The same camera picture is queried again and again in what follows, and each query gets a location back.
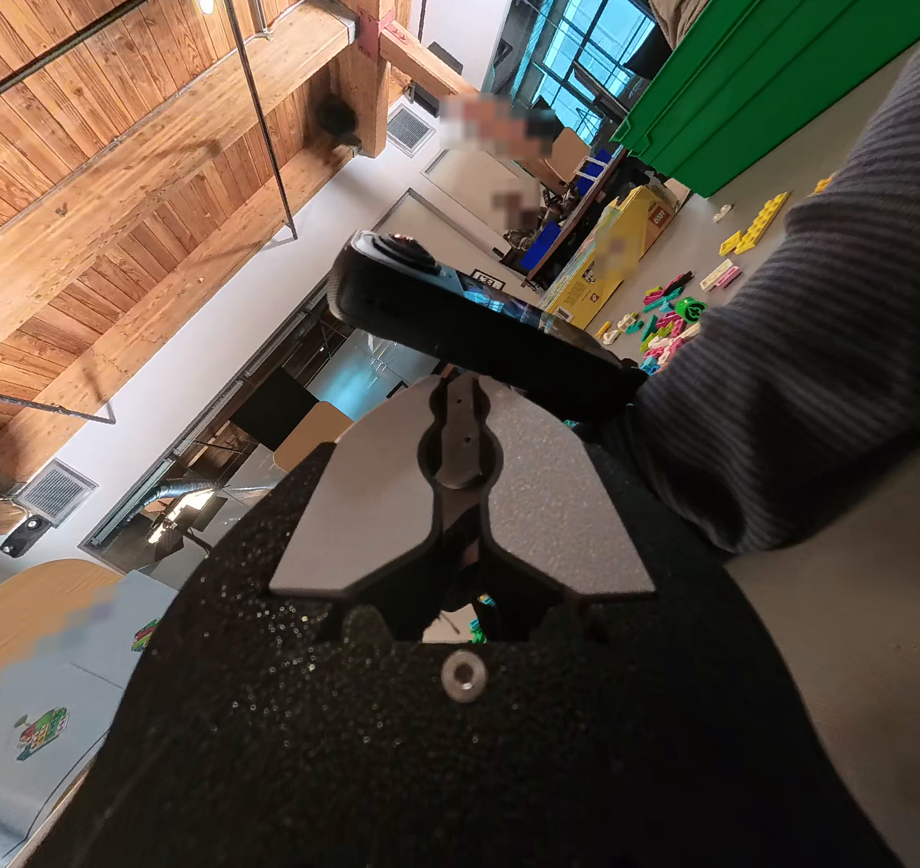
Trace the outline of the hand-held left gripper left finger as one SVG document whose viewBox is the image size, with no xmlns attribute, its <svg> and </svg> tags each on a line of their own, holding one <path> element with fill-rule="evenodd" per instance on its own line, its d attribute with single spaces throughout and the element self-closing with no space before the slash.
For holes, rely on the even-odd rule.
<svg viewBox="0 0 920 868">
<path fill-rule="evenodd" d="M 461 484 L 443 446 L 450 384 L 428 376 L 376 407 L 336 443 L 270 591 L 293 598 L 370 598 L 406 588 L 433 598 L 448 563 L 446 531 Z"/>
</svg>

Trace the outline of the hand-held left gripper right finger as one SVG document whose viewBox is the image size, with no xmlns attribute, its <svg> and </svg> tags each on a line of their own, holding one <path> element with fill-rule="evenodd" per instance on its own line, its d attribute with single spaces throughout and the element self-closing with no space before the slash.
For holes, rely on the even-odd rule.
<svg viewBox="0 0 920 868">
<path fill-rule="evenodd" d="M 460 489 L 477 493 L 484 544 L 587 601 L 655 586 L 581 439 L 512 388 L 460 377 Z"/>
</svg>

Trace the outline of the person's right forearm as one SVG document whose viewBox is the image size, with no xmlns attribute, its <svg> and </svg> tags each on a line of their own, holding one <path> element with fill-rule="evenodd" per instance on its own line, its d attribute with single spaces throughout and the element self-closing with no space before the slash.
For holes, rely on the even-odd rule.
<svg viewBox="0 0 920 868">
<path fill-rule="evenodd" d="M 597 432 L 640 551 L 809 540 L 918 450 L 919 62 L 776 251 Z"/>
</svg>

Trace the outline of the black monitor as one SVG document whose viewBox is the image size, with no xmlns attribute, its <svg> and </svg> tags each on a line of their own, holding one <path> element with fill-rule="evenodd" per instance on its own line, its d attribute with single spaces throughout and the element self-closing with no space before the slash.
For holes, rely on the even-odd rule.
<svg viewBox="0 0 920 868">
<path fill-rule="evenodd" d="M 275 451 L 318 403 L 285 368 L 272 371 L 229 420 L 248 437 Z"/>
</svg>

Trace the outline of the yellow cardboard box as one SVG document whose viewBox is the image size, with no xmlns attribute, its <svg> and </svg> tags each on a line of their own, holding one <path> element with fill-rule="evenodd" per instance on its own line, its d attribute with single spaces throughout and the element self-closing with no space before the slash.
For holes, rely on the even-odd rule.
<svg viewBox="0 0 920 868">
<path fill-rule="evenodd" d="M 670 225 L 674 204 L 667 188 L 644 185 L 605 207 L 537 307 L 586 330 L 615 290 L 636 274 L 650 246 Z"/>
</svg>

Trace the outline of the blue storage bins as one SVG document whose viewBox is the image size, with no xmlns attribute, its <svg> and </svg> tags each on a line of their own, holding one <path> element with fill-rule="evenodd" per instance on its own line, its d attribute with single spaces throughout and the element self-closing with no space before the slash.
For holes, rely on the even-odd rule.
<svg viewBox="0 0 920 868">
<path fill-rule="evenodd" d="M 623 149 L 613 152 L 602 150 L 599 159 L 588 161 L 588 173 L 582 174 L 573 190 L 578 199 L 565 218 L 559 221 L 548 219 L 543 229 L 536 234 L 534 242 L 523 254 L 521 268 L 524 281 L 530 283 L 548 260 L 559 250 L 569 235 L 578 227 L 588 210 L 598 201 L 604 200 L 605 184 L 613 176 L 622 160 Z"/>
</svg>

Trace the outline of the pile of mixed toy bricks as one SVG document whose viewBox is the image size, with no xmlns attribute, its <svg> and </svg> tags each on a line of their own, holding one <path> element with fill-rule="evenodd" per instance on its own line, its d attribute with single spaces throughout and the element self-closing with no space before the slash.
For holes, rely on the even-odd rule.
<svg viewBox="0 0 920 868">
<path fill-rule="evenodd" d="M 650 287 L 631 309 L 615 313 L 611 321 L 604 322 L 593 337 L 625 367 L 654 376 L 699 333 L 704 314 L 699 322 L 687 324 L 674 312 L 674 304 L 684 297 L 704 301 L 692 271 Z"/>
</svg>

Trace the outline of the light grey table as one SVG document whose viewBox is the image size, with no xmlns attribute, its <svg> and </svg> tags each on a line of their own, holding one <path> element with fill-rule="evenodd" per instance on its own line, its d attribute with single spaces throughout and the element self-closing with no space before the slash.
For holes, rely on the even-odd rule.
<svg viewBox="0 0 920 868">
<path fill-rule="evenodd" d="M 177 590 L 84 560 L 1 588 L 1 864 L 82 780 Z"/>
</svg>

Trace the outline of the yellow toy brick plates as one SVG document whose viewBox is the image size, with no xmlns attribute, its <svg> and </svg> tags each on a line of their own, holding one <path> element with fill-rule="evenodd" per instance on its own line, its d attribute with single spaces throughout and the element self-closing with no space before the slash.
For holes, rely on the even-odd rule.
<svg viewBox="0 0 920 868">
<path fill-rule="evenodd" d="M 790 194 L 790 192 L 784 192 L 767 200 L 747 230 L 736 232 L 720 245 L 719 256 L 727 257 L 731 253 L 742 254 L 753 249 L 785 207 Z"/>
</svg>

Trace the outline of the green plastic bin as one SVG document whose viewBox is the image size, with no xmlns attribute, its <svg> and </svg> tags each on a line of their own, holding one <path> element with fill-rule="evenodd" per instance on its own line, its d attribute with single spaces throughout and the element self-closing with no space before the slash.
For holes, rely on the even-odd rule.
<svg viewBox="0 0 920 868">
<path fill-rule="evenodd" d="M 709 197 L 918 37 L 919 0 L 710 0 L 615 142 Z"/>
</svg>

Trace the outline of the black ceiling pipe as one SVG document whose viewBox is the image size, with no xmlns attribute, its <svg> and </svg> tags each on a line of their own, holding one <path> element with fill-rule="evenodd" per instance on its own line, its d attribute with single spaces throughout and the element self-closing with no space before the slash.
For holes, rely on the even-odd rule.
<svg viewBox="0 0 920 868">
<path fill-rule="evenodd" d="M 126 0 L 108 11 L 103 16 L 88 23 L 84 28 L 68 35 L 63 41 L 43 51 L 38 56 L 29 60 L 28 63 L 13 70 L 9 75 L 1 80 L 1 94 L 4 94 L 13 88 L 25 82 L 25 80 L 39 73 L 42 69 L 57 61 L 61 57 L 83 45 L 92 37 L 97 36 L 110 25 L 119 22 L 132 11 L 140 9 L 144 3 L 149 0 Z"/>
</svg>

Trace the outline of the wall vent grille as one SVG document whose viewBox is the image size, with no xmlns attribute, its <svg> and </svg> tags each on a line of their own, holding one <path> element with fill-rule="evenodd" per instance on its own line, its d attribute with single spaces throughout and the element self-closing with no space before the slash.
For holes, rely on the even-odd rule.
<svg viewBox="0 0 920 868">
<path fill-rule="evenodd" d="M 52 528 L 59 527 L 98 488 L 98 484 L 61 460 L 51 460 L 12 500 L 30 517 L 41 517 Z"/>
<path fill-rule="evenodd" d="M 398 103 L 387 117 L 386 136 L 389 145 L 411 159 L 435 136 L 435 129 L 412 105 Z"/>
</svg>

